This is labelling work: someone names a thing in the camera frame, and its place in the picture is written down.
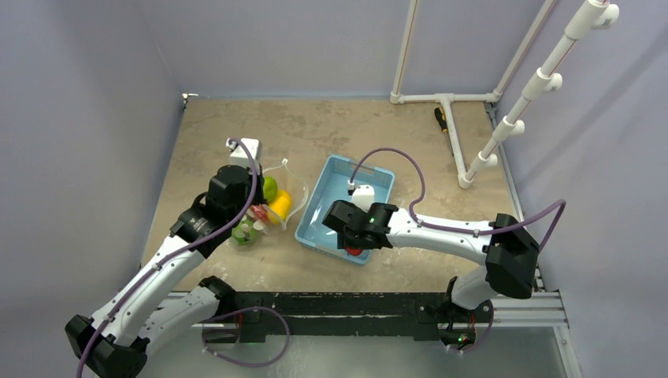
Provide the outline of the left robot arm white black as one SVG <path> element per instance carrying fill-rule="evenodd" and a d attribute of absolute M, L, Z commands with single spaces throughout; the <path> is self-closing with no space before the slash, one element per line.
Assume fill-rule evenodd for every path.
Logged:
<path fill-rule="evenodd" d="M 224 241 L 252 205 L 261 205 L 262 167 L 226 165 L 207 192 L 198 195 L 171 227 L 149 262 L 91 316 L 75 315 L 65 326 L 79 359 L 76 376 L 88 367 L 100 377 L 135 377 L 165 339 L 204 316 L 216 322 L 232 317 L 232 297 L 206 287 L 170 308 L 158 306 L 190 271 Z"/>

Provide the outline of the clear polka dot zip bag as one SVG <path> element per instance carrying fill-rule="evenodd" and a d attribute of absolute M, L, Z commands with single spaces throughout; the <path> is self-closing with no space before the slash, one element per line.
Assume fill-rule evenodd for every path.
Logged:
<path fill-rule="evenodd" d="M 266 204 L 252 205 L 232 229 L 229 242 L 248 247 L 262 236 L 288 229 L 290 219 L 308 202 L 310 189 L 306 181 L 293 172 L 285 157 L 278 166 L 264 168 L 263 194 Z"/>

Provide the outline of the red textured strawberry fruit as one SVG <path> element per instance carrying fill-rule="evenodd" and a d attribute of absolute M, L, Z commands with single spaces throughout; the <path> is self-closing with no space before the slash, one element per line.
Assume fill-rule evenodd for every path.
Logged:
<path fill-rule="evenodd" d="M 346 251 L 347 254 L 350 255 L 350 256 L 359 256 L 359 255 L 363 252 L 363 249 L 359 249 L 359 248 L 346 248 L 345 251 Z"/>

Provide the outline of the green pear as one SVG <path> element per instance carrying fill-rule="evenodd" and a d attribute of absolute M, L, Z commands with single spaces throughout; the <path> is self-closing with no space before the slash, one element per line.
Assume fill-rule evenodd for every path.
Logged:
<path fill-rule="evenodd" d="M 265 176 L 262 191 L 264 199 L 267 201 L 267 203 L 273 202 L 276 199 L 279 191 L 277 181 L 271 176 Z"/>

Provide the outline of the red apple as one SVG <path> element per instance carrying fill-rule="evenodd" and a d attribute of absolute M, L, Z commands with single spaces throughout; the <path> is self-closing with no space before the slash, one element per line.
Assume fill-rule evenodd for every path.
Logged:
<path fill-rule="evenodd" d="M 249 208 L 249 215 L 256 221 L 269 221 L 268 212 L 265 205 L 251 205 Z"/>

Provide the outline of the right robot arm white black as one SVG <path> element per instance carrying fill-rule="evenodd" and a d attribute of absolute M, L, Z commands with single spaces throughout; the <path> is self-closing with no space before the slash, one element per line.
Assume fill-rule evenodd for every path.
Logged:
<path fill-rule="evenodd" d="M 414 247 L 476 263 L 473 271 L 454 279 L 442 300 L 444 314 L 454 321 L 497 295 L 527 299 L 533 294 L 539 244 L 508 214 L 494 221 L 415 220 L 408 209 L 394 205 L 375 202 L 363 210 L 336 200 L 322 224 L 336 233 L 341 250 Z"/>

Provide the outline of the elongated yellow mango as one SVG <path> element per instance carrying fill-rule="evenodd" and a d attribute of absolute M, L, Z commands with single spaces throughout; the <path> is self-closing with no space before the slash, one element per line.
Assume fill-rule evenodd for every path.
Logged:
<path fill-rule="evenodd" d="M 279 189 L 276 199 L 269 203 L 271 212 L 268 213 L 269 220 L 273 224 L 285 222 L 288 218 L 292 205 L 292 199 L 289 193 L 283 189 Z"/>

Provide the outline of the green fruit with black stripe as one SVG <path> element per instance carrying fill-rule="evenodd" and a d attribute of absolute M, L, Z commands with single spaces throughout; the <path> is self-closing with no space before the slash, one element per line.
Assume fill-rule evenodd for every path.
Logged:
<path fill-rule="evenodd" d="M 231 239 L 237 246 L 249 246 L 257 241 L 264 232 L 264 224 L 259 220 L 244 217 L 232 229 Z"/>

